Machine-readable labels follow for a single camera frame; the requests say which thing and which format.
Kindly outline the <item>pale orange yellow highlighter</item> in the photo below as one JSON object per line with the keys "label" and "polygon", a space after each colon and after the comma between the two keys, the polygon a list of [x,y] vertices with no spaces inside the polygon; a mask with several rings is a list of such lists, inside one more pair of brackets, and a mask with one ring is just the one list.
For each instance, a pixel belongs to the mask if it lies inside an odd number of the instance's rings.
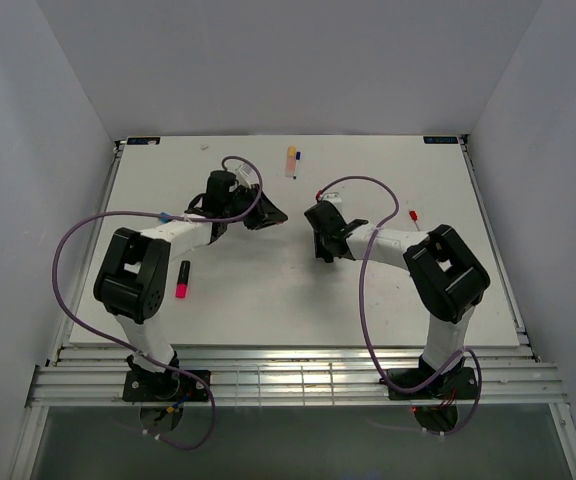
{"label": "pale orange yellow highlighter", "polygon": [[285,163],[285,176],[287,178],[294,177],[296,163],[297,163],[297,149],[295,146],[289,146],[287,149],[286,163]]}

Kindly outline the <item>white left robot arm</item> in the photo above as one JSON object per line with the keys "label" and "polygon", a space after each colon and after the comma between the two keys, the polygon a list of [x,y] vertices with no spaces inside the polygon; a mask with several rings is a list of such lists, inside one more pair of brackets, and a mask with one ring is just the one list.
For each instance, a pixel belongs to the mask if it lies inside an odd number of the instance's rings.
{"label": "white left robot arm", "polygon": [[214,243],[230,223],[241,222],[255,231],[287,220],[258,184],[241,174],[216,170],[180,220],[141,231],[122,227],[113,233],[93,295],[136,348],[128,364],[135,372],[147,373],[145,386],[156,398],[169,399],[180,387],[178,372],[169,368],[176,353],[158,318],[171,261]]}

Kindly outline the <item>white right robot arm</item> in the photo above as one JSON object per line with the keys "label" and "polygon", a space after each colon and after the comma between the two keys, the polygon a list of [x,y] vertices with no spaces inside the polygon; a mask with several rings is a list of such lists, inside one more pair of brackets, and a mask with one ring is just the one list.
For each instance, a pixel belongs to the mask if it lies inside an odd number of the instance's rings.
{"label": "white right robot arm", "polygon": [[[369,354],[382,380],[398,393],[421,389],[442,397],[456,384],[455,371],[463,364],[470,318],[490,286],[486,269],[448,225],[430,231],[400,231],[363,219],[346,221],[336,205],[319,200],[306,210],[313,229],[315,256],[331,263],[336,259],[359,261],[359,312]],[[426,344],[418,367],[404,385],[384,371],[369,338],[365,311],[365,277],[368,263],[376,262],[407,272],[429,313]]]}

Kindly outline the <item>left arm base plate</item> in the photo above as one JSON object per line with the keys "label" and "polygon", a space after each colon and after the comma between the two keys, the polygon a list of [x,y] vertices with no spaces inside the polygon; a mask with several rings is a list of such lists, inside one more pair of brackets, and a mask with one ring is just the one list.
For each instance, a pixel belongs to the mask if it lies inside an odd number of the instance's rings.
{"label": "left arm base plate", "polygon": [[121,399],[132,403],[154,403],[178,401],[206,402],[209,400],[206,386],[210,385],[209,370],[191,370],[190,373],[200,378],[204,384],[195,378],[178,373],[146,372],[137,374],[129,371],[126,374]]}

